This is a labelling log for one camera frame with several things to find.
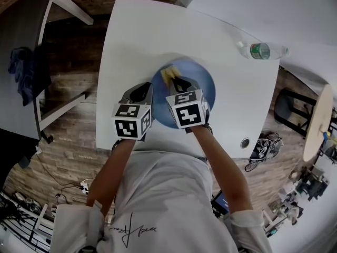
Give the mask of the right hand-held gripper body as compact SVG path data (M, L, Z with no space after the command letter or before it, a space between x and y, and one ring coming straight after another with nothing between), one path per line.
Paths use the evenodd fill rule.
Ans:
M210 106L201 89L166 97L169 111L178 129L205 125L210 116Z

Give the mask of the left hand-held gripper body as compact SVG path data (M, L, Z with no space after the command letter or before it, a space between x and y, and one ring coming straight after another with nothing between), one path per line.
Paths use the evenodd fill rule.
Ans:
M113 107L112 121L119 139L141 140L152 126L152 106L118 103Z

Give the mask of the blue big plate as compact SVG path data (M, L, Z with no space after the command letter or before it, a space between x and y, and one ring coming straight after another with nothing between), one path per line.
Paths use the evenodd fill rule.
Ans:
M161 75L161 70L169 66L175 66L183 77L194 79L199 84L199 87L203 90L204 97L210 108L214 105L216 90L210 73L205 67L191 58L180 58L162 66L151 80L151 83L154 86L153 116L160 124L172 129L177 129L176 123L174 122L166 102L166 97L170 94L169 89L164 83Z

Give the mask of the yellow sponge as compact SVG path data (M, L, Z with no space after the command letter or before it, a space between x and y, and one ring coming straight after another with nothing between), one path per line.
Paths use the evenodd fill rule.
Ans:
M181 77L181 73L174 65L168 66L161 70L162 79L167 87L170 87L170 80Z

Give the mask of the person's left forearm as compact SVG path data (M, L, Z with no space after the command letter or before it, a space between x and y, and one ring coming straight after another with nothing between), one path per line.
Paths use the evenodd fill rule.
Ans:
M102 205L101 213L104 216L109 212L116 196L134 145L134 140L120 142L90 185L86 205L91 207L97 201Z

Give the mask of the clear plastic water bottle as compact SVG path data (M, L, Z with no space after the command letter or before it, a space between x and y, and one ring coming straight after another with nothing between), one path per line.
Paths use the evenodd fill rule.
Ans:
M290 55L288 47L266 42L247 43L241 41L237 43L237 48L241 55L251 60L278 60Z

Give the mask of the white power strip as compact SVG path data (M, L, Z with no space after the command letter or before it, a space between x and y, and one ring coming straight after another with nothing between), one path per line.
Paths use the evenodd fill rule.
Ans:
M91 180L92 179L85 179L80 182L81 191L85 195L88 195L88 192L89 192L88 182L90 182Z

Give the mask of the white helmet with gear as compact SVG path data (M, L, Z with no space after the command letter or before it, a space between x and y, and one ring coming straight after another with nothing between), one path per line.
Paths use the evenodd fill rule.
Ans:
M275 158L282 146L283 140L278 133L262 133L257 140L251 156L248 158L248 164L244 168L245 172L250 172L260 163Z

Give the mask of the person's white shirt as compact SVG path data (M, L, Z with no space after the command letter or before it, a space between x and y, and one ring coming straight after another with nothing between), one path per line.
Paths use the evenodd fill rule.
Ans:
M263 218L252 210L212 211L207 164L179 153L136 152L126 165L110 225L97 208L59 205L51 253L272 253ZM94 236L97 243L89 246Z

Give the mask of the black stool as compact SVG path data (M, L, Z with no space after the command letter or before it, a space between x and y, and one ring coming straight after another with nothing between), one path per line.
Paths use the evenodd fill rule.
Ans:
M299 100L304 103L303 107L305 111L302 111L295 107L295 100ZM316 102L317 100L315 99L284 88L281 90L276 98L274 106L274 119L277 123L290 128L291 130L301 135L303 139L306 139ZM290 121L290 117L292 114L300 116L305 121L302 124L292 123Z

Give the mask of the black device with blue screen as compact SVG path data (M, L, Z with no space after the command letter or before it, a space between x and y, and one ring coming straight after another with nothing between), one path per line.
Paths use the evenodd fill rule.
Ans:
M213 197L211 205L217 215L226 215L229 213L229 205L222 190Z

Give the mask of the dark blue cloth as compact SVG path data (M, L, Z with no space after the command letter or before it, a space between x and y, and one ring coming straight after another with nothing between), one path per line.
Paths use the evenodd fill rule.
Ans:
M28 47L13 49L8 73L15 76L22 105L27 106L52 83L45 46L39 45L34 50Z

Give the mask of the black office chair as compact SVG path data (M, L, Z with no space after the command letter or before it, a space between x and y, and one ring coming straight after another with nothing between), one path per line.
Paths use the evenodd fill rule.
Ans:
M0 191L12 167L24 157L31 158L38 143L39 139L0 129Z

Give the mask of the round wooden table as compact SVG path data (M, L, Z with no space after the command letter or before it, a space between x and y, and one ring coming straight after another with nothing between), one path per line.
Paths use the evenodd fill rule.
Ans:
M331 85L324 86L314 106L313 114L305 137L303 160L310 161L318 152L330 125L333 110L333 92Z

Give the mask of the grey table with white legs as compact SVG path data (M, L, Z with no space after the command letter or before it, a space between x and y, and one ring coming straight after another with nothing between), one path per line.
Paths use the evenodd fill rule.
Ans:
M53 3L87 25L94 22L71 0L19 0L0 14L0 129L36 140L48 125L85 100L85 94L79 94L41 115L37 99L23 106L15 76L8 73L12 49L33 50L41 44Z

